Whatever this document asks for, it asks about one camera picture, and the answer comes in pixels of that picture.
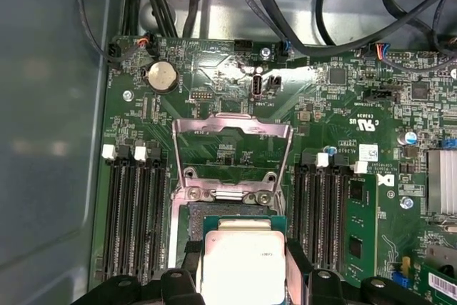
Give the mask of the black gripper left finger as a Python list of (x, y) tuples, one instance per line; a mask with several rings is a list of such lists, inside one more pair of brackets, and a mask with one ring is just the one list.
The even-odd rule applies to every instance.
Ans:
[(161, 271), (143, 285), (134, 276), (119, 275), (90, 290), (75, 304), (204, 304), (196, 290), (196, 274), (202, 241), (189, 241), (180, 269)]

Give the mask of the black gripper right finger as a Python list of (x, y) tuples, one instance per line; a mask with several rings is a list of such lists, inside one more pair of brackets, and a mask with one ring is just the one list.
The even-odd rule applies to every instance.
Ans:
[(286, 250), (286, 287), (292, 304), (409, 304), (430, 302), (390, 279), (372, 276), (360, 286), (352, 286), (340, 274), (315, 269), (299, 241), (288, 238)]

